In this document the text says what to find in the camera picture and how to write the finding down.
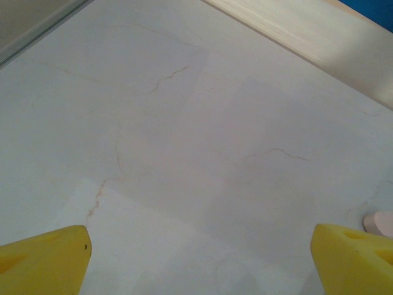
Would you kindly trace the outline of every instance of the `pink object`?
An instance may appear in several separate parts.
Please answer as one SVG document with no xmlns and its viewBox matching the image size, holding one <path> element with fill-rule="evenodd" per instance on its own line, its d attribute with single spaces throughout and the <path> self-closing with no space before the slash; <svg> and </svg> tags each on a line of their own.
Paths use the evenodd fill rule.
<svg viewBox="0 0 393 295">
<path fill-rule="evenodd" d="M 370 234 L 393 238 L 393 212 L 378 211 L 367 215 L 363 219 L 363 226 Z"/>
</svg>

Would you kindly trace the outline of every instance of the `white marble floor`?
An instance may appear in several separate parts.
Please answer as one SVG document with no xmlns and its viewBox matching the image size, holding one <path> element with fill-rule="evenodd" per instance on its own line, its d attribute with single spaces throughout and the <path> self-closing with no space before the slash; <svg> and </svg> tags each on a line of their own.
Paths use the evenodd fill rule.
<svg viewBox="0 0 393 295">
<path fill-rule="evenodd" d="M 0 243 L 81 295 L 321 295 L 314 226 L 393 208 L 393 114 L 196 0 L 96 0 L 0 70 Z"/>
</svg>

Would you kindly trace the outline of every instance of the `floor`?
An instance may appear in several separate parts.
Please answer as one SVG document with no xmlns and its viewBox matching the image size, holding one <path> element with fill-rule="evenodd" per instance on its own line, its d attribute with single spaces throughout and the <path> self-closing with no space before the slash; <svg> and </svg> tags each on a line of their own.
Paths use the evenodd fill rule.
<svg viewBox="0 0 393 295">
<path fill-rule="evenodd" d="M 393 207 L 392 125 L 204 2 L 96 0 L 0 70 L 0 244 L 86 225 L 81 295 L 322 295 L 313 228 Z"/>
</svg>

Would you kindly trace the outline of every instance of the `marble tile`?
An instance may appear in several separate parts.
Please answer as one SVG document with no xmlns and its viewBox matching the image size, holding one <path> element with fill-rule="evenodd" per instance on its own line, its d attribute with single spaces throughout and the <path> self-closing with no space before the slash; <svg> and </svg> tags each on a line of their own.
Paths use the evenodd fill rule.
<svg viewBox="0 0 393 295">
<path fill-rule="evenodd" d="M 96 0 L 0 70 L 0 243 L 85 224 L 81 294 L 323 294 L 391 209 L 393 115 L 201 1 Z"/>
</svg>

